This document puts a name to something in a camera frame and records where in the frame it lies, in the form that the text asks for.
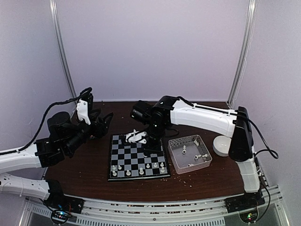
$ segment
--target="white wall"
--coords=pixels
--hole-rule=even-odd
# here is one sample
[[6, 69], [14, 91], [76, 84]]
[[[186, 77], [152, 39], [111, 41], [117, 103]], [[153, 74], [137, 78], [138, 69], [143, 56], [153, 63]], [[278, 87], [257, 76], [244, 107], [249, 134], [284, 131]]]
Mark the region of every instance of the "white wall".
[[[279, 184], [294, 226], [301, 206], [301, 1], [260, 1], [253, 41], [235, 106], [245, 106], [270, 147], [260, 161]], [[255, 148], [263, 148], [258, 136]]]
[[247, 0], [60, 0], [75, 89], [96, 100], [227, 100]]
[[[59, 58], [49, 2], [0, 1], [0, 150], [25, 145], [45, 109], [70, 98]], [[54, 108], [71, 111], [72, 105]], [[47, 137], [44, 124], [38, 138]], [[40, 178], [41, 170], [12, 174]], [[0, 225], [16, 225], [23, 197], [0, 195]]]

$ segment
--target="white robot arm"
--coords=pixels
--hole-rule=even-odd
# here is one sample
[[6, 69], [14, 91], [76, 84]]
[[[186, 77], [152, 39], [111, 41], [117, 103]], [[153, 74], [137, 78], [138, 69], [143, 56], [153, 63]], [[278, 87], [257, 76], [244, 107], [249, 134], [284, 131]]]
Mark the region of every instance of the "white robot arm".
[[129, 143], [142, 143], [145, 155], [161, 151], [159, 141], [172, 125], [193, 126], [230, 137], [229, 157], [239, 166], [245, 194], [262, 201], [251, 125], [245, 108], [219, 109], [191, 103], [182, 97], [164, 96], [155, 105], [137, 102], [130, 116], [148, 125], [143, 131], [126, 136]]
[[87, 88], [77, 98], [53, 103], [46, 110], [42, 120], [43, 123], [52, 106], [77, 100], [77, 124], [71, 122], [69, 113], [58, 112], [47, 120], [50, 132], [48, 138], [33, 142], [41, 128], [41, 123], [38, 132], [27, 145], [0, 151], [0, 193], [36, 197], [55, 209], [58, 209], [58, 206], [65, 206], [66, 202], [74, 201], [67, 200], [68, 197], [63, 194], [59, 182], [56, 180], [32, 180], [15, 177], [7, 172], [56, 165], [64, 160], [65, 156], [73, 157], [76, 149], [87, 139], [101, 138], [106, 135], [113, 113], [101, 118], [99, 116], [100, 109], [92, 110], [93, 95], [91, 91], [92, 88]]

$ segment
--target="black chess square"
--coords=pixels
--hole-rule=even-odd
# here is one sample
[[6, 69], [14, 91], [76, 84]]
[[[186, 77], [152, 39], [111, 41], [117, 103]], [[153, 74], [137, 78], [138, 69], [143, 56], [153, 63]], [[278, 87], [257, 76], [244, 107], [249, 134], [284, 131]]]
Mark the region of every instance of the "black chess square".
[[124, 164], [125, 165], [130, 165], [131, 164], [131, 160], [130, 159], [125, 159], [124, 160]]
[[131, 159], [136, 159], [137, 158], [137, 153], [132, 153], [131, 154]]
[[151, 162], [158, 162], [158, 157], [151, 157]]
[[126, 136], [125, 135], [119, 136], [119, 140], [121, 140], [121, 143], [125, 144], [126, 143]]
[[132, 167], [132, 170], [138, 170], [138, 164], [133, 164], [131, 167]]
[[118, 160], [112, 160], [111, 165], [112, 166], [117, 166], [118, 165]]
[[144, 158], [143, 159], [138, 159], [139, 164], [144, 164]]
[[112, 154], [118, 154], [118, 149], [113, 149]]
[[153, 174], [160, 174], [160, 168], [152, 169]]
[[124, 159], [124, 154], [119, 154], [118, 155], [118, 159], [120, 160], [120, 159]]
[[125, 154], [130, 154], [131, 153], [131, 149], [130, 148], [125, 148], [124, 149], [124, 153]]

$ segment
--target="wooden table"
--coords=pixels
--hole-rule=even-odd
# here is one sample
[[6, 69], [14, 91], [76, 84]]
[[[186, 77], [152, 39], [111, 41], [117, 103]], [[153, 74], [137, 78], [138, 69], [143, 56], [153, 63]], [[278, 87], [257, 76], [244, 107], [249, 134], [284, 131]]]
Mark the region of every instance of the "wooden table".
[[[111, 134], [143, 129], [141, 123], [129, 117], [134, 102], [98, 102], [103, 114], [114, 112], [109, 133], [82, 145], [72, 159], [50, 167], [46, 179], [56, 179], [65, 194], [86, 198], [115, 201], [165, 202], [213, 198], [244, 192], [237, 164], [230, 158], [219, 157], [213, 151], [214, 132], [187, 126], [174, 126], [180, 131], [178, 137], [199, 134], [211, 156], [211, 165], [191, 173], [176, 174], [169, 154], [172, 176], [165, 179], [141, 179], [123, 182], [108, 182], [108, 156]], [[224, 102], [203, 102], [203, 105], [228, 108]]]

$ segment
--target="electrical wire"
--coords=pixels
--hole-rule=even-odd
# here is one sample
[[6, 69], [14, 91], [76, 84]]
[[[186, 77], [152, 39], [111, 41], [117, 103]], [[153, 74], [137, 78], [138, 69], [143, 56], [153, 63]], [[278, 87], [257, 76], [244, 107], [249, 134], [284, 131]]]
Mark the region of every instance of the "electrical wire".
[[185, 104], [187, 104], [187, 105], [193, 107], [193, 103], [190, 102], [189, 100], [186, 100], [186, 99], [184, 99], [184, 98], [181, 97], [181, 96], [178, 96], [177, 98], [179, 98], [180, 100], [182, 100]]
[[74, 101], [77, 101], [79, 99], [82, 99], [83, 97], [86, 97], [89, 93], [91, 93], [92, 91], [92, 88], [91, 87], [88, 87], [86, 89], [84, 89], [83, 91], [81, 91], [81, 93], [79, 94], [78, 97], [76, 98], [71, 98], [69, 100], [65, 100], [65, 101], [61, 101], [61, 102], [54, 102], [52, 103], [51, 105], [48, 106], [48, 108], [46, 109], [46, 111], [44, 112], [44, 115], [43, 115], [43, 118], [42, 118], [42, 121], [39, 125], [39, 128], [37, 130], [37, 132], [35, 133], [35, 135], [33, 136], [33, 138], [24, 146], [24, 147], [21, 147], [19, 150], [13, 150], [13, 151], [8, 151], [8, 152], [2, 152], [0, 153], [0, 155], [5, 155], [5, 154], [11, 154], [11, 153], [17, 153], [17, 152], [20, 152], [20, 151], [23, 151], [25, 150], [26, 148], [28, 148], [33, 142], [34, 140], [37, 138], [38, 134], [40, 133], [41, 129], [42, 129], [42, 126], [44, 124], [44, 121], [46, 119], [46, 116], [48, 114], [48, 112], [50, 111], [50, 109], [53, 107], [53, 106], [56, 106], [56, 105], [66, 105], [66, 104], [69, 104], [69, 103], [72, 103]]
[[269, 202], [268, 202], [268, 205], [267, 205], [265, 211], [263, 212], [263, 214], [262, 214], [258, 219], [256, 219], [256, 220], [254, 221], [254, 223], [257, 223], [258, 221], [260, 221], [260, 220], [262, 219], [262, 217], [263, 217], [263, 216], [266, 214], [266, 212], [268, 211], [269, 205], [271, 204], [271, 194], [269, 193], [269, 190], [267, 189], [267, 187], [266, 187], [262, 182], [260, 182], [260, 183], [262, 184], [263, 188], [264, 188], [264, 189], [267, 191], [267, 193], [268, 193], [268, 196], [269, 196]]
[[263, 144], [266, 146], [266, 149], [262, 149], [262, 150], [258, 151], [258, 152], [255, 154], [255, 156], [258, 155], [258, 154], [261, 153], [261, 152], [269, 152], [270, 155], [271, 155], [274, 159], [278, 159], [278, 158], [279, 158], [278, 153], [277, 153], [276, 151], [270, 149], [270, 147], [269, 147], [267, 141], [264, 139], [262, 133], [260, 132], [260, 130], [258, 129], [258, 127], [256, 126], [256, 124], [255, 124], [251, 119], [249, 119], [249, 118], [247, 118], [247, 117], [245, 117], [245, 116], [237, 115], [237, 117], [243, 118], [244, 120], [250, 122], [250, 123], [254, 126], [254, 128], [256, 129], [256, 131], [257, 131], [258, 135], [260, 136], [260, 138], [262, 139]]
[[51, 221], [54, 223], [54, 224], [57, 224], [57, 225], [63, 225], [65, 224], [71, 217], [73, 217], [73, 215], [71, 214], [71, 205], [69, 203], [69, 212], [63, 210], [63, 209], [51, 209], [49, 206], [46, 205], [46, 203], [40, 199], [41, 202], [43, 203], [44, 206], [46, 206], [50, 211], [51, 211], [51, 214], [50, 214], [50, 219]]
[[179, 130], [177, 130], [177, 129], [166, 129], [166, 130], [175, 131], [175, 134], [169, 135], [169, 136], [165, 136], [164, 138], [173, 138], [173, 137], [176, 137], [177, 135], [180, 134]]

